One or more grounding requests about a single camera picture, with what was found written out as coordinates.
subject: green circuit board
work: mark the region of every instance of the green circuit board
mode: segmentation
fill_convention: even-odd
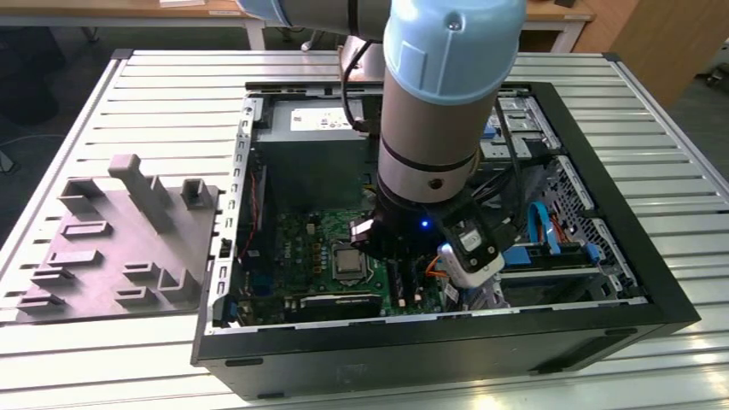
[[[255,299],[256,324],[286,323],[283,301],[288,296],[323,294],[372,294],[382,297],[380,316],[442,312],[439,283],[423,283],[423,302],[400,307],[391,300],[386,263],[364,257],[366,272],[359,280],[335,278],[334,258],[338,249],[348,247],[350,222],[362,211],[322,211],[314,214],[280,214],[274,258],[272,295]]]

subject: floor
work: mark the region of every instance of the floor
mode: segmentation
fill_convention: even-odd
[[[114,50],[246,50],[247,36],[238,28],[102,28],[101,41],[90,44],[75,28],[55,28],[59,46],[67,56],[67,66],[50,75],[47,81],[59,99],[59,114],[42,125],[21,127],[0,117],[0,148],[21,164],[13,176],[0,175],[0,245],[11,233],[29,198],[34,194],[46,168],[86,104]],[[287,42],[278,29],[266,30],[267,45],[272,49],[299,50],[311,32],[292,33]],[[342,38],[327,35],[318,45],[332,50]],[[729,178],[729,92],[710,89],[696,80],[670,112],[719,171]],[[23,139],[3,145],[17,137]]]

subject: blue drive bracket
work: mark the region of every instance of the blue drive bracket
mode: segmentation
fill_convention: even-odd
[[[530,251],[523,246],[514,246],[512,248],[507,249],[502,255],[504,255],[504,262],[508,267],[532,264]]]
[[[494,124],[491,123],[491,116],[490,116],[490,120],[487,121],[487,125],[483,128],[482,138],[483,139],[494,139],[496,136],[498,136],[498,129],[494,126]]]
[[[543,202],[534,201],[534,203],[530,204],[528,212],[527,227],[530,241],[539,243],[539,229],[542,228],[551,253],[552,255],[559,255],[562,252],[560,241],[558,240],[555,225],[550,220],[550,211],[547,211],[547,206]]]

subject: wire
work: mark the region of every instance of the wire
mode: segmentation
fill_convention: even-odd
[[[499,97],[495,102],[495,108],[498,110],[498,117],[499,117],[499,124],[502,127],[499,128],[502,130],[502,135],[504,137],[506,146],[510,150],[510,156],[512,157],[512,169],[514,169],[514,176],[516,178],[516,195],[519,196],[519,202],[516,207],[516,216],[514,217],[514,225],[518,227],[518,229],[522,229],[524,227],[524,217],[526,217],[526,205],[527,202],[524,201],[524,176],[522,175],[522,164],[520,159],[516,154],[516,148],[514,147],[514,136],[512,132],[510,130],[510,125],[506,121],[504,116],[504,109],[502,109],[502,102],[499,101]]]
[[[302,44],[302,51],[310,51],[312,50],[319,42],[322,41],[322,38],[324,38],[324,35],[326,35],[326,32],[320,31],[320,30],[315,30],[312,33],[311,33],[311,37],[310,37],[310,40],[307,40],[303,44]]]
[[[251,234],[249,235],[249,240],[247,240],[247,246],[245,246],[243,250],[241,251],[241,254],[239,254],[239,259],[241,259],[241,262],[243,262],[243,258],[246,257],[247,255],[247,252],[249,252],[249,247],[251,246],[251,243],[254,242],[254,235],[255,235],[255,231],[256,231],[256,228],[259,226],[259,205],[258,205],[258,200],[255,198],[255,175],[254,175],[254,171],[251,171],[251,202],[253,202],[253,220],[254,220],[254,226],[251,227]]]
[[[539,165],[546,165],[552,161],[554,158],[555,158],[554,155],[538,156],[522,163],[522,169],[535,167]],[[512,178],[512,174],[514,174],[514,168],[512,168],[512,165],[510,165],[506,169],[499,171],[499,173],[494,175],[494,177],[491,177],[491,179],[475,189],[475,192],[472,193],[475,200],[478,202],[486,202],[491,198],[494,198],[506,188],[506,185],[510,182],[510,178]]]
[[[350,98],[347,95],[347,86],[350,83],[350,75],[352,74],[352,70],[355,69],[355,66],[360,62],[360,59],[366,55],[367,50],[370,49],[370,46],[372,45],[374,41],[367,40],[367,42],[363,45],[363,48],[358,51],[355,56],[352,57],[352,61],[350,62],[350,65],[347,66],[347,69],[344,70],[344,74],[342,75],[342,107],[344,108],[344,115],[347,116],[347,121],[352,125],[352,129],[359,132],[368,132],[366,122],[355,120],[355,115],[352,115],[352,108],[350,107]]]
[[[282,27],[274,27],[274,28],[276,28],[276,31],[280,32],[284,35],[287,35],[288,32],[303,32],[306,30],[306,28],[300,28],[298,30],[295,30],[292,28],[282,28]]]
[[[448,278],[448,273],[444,271],[435,271],[435,264],[438,263],[440,256],[436,255],[431,263],[428,264],[428,267],[426,268],[426,276],[438,276],[439,278]]]

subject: aluminum slotted table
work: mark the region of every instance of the aluminum slotted table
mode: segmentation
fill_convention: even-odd
[[[113,154],[181,185],[231,184],[249,81],[338,80],[334,52],[138,51],[111,61],[0,252],[0,322],[45,256],[67,177],[99,178]],[[582,372],[284,401],[283,408],[722,407],[729,399],[729,186],[626,69],[600,55],[523,54],[512,81],[551,81],[703,321]],[[226,204],[223,197],[219,203]],[[190,365],[197,316],[0,328],[0,408],[243,407]]]

